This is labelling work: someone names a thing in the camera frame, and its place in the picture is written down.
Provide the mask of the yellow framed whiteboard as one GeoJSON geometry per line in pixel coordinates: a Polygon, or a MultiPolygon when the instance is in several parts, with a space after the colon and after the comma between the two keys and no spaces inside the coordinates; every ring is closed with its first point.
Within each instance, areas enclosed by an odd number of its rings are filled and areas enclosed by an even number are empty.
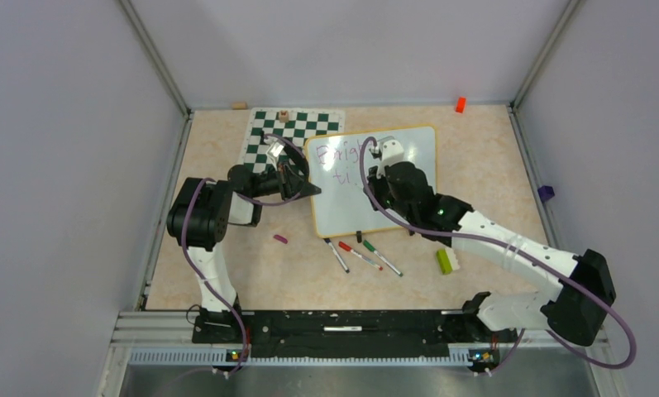
{"type": "Polygon", "coordinates": [[[350,236],[356,232],[382,232],[398,226],[376,212],[363,192],[359,156],[365,139],[393,137],[405,150],[405,160],[424,171],[437,186],[437,131],[425,125],[373,132],[314,137],[304,150],[309,181],[321,193],[311,197],[315,230],[319,237],[350,236]]]}

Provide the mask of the purple marker cap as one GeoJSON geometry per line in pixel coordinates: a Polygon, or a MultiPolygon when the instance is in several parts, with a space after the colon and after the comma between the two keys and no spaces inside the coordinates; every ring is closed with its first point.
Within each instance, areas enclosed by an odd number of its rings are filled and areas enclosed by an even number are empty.
{"type": "Polygon", "coordinates": [[[288,239],[287,239],[286,237],[280,236],[280,235],[278,235],[278,234],[275,234],[275,235],[273,236],[273,238],[274,238],[275,240],[277,240],[278,242],[281,242],[281,243],[283,243],[283,244],[287,244],[287,243],[289,242],[288,239]]]}

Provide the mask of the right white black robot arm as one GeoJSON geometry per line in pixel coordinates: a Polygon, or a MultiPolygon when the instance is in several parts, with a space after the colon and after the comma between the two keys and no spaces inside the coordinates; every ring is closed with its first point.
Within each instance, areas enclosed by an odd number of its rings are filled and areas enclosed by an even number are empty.
{"type": "Polygon", "coordinates": [[[534,293],[479,293],[463,318],[466,335],[484,341],[506,328],[540,329],[565,342],[593,344],[612,310],[616,290],[606,258],[535,242],[488,219],[470,204],[439,194],[415,164],[399,161],[366,171],[365,192],[374,210],[421,237],[499,265],[537,287],[534,293]]]}

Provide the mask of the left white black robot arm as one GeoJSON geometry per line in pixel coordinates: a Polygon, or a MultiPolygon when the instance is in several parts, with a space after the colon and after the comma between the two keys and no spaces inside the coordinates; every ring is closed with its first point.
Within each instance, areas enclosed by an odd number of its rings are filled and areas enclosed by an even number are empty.
{"type": "Polygon", "coordinates": [[[187,178],[167,215],[166,228],[182,248],[201,291],[199,328],[211,327],[224,342],[242,335],[244,321],[238,294],[232,286],[222,240],[230,225],[255,227],[265,203],[259,197],[278,194],[283,205],[318,195],[322,190],[308,181],[306,165],[294,170],[282,161],[254,173],[235,165],[227,179],[187,178]]]}

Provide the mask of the blue whiteboard marker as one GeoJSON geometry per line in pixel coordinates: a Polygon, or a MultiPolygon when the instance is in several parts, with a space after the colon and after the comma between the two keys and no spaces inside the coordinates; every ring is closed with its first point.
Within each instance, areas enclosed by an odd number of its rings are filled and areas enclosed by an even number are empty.
{"type": "Polygon", "coordinates": [[[329,248],[332,250],[332,254],[336,257],[336,259],[337,259],[338,263],[340,264],[340,266],[342,267],[343,271],[345,273],[349,274],[351,272],[350,268],[348,267],[346,262],[341,257],[341,254],[338,252],[338,250],[336,249],[336,247],[332,243],[331,239],[330,238],[323,238],[323,240],[329,246],[329,248]]]}

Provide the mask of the green whiteboard marker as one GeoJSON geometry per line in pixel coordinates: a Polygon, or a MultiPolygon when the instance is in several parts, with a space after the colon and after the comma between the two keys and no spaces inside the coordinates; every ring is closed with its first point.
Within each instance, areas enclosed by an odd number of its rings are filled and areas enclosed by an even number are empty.
{"type": "Polygon", "coordinates": [[[379,250],[377,250],[368,240],[364,239],[363,246],[375,254],[383,263],[385,263],[397,276],[403,277],[404,273],[390,262],[379,250]]]}

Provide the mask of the red whiteboard marker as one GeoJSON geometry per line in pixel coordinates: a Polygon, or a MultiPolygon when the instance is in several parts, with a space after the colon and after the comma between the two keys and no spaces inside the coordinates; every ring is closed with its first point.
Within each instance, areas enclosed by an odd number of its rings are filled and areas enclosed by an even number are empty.
{"type": "Polygon", "coordinates": [[[361,254],[360,252],[358,252],[357,250],[355,250],[353,247],[349,246],[345,242],[339,242],[338,245],[341,249],[343,249],[344,251],[350,252],[352,255],[358,257],[359,259],[361,259],[362,261],[364,261],[368,265],[371,265],[372,267],[376,268],[377,270],[383,270],[383,267],[381,265],[379,265],[376,262],[374,262],[373,260],[369,259],[367,256],[361,254]]]}

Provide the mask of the green white toy brick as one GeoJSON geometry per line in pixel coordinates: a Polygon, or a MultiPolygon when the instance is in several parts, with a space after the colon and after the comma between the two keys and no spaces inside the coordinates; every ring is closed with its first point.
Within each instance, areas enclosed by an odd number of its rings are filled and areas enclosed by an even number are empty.
{"type": "Polygon", "coordinates": [[[461,268],[455,251],[450,247],[439,249],[436,252],[436,259],[439,270],[443,275],[449,275],[461,268]]]}

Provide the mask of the orange red block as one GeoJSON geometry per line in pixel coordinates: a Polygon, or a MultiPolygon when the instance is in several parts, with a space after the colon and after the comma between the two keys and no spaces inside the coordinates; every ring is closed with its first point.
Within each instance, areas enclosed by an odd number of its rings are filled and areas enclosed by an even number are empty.
{"type": "Polygon", "coordinates": [[[467,98],[459,97],[456,102],[455,112],[462,114],[466,109],[466,104],[467,104],[467,98]]]}

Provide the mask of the purple block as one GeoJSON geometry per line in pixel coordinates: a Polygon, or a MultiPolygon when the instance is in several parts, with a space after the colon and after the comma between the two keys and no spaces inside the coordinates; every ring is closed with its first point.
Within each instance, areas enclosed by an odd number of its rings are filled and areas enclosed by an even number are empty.
{"type": "Polygon", "coordinates": [[[537,194],[542,203],[546,203],[556,196],[555,190],[550,185],[542,185],[537,189],[537,194]]]}

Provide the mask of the wooden block on wall edge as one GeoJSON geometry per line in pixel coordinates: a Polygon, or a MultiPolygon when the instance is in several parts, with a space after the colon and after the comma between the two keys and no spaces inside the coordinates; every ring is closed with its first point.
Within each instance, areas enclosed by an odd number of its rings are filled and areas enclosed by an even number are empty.
{"type": "Polygon", "coordinates": [[[247,110],[248,104],[246,102],[236,102],[231,105],[232,110],[247,110]]]}

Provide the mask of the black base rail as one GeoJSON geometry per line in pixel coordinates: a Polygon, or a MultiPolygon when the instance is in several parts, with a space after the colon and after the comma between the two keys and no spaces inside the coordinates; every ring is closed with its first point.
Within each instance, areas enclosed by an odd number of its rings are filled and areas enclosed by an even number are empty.
{"type": "Polygon", "coordinates": [[[201,312],[197,344],[247,343],[253,358],[393,359],[440,357],[473,342],[459,314],[440,310],[201,312]]]}

